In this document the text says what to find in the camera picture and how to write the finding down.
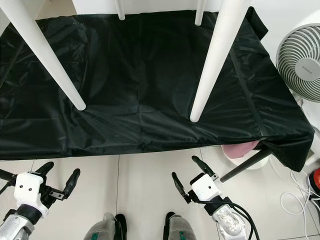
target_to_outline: electric fan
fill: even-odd
[[[301,108],[315,130],[310,164],[320,158],[320,10],[285,36],[276,66],[293,95],[303,98]]]

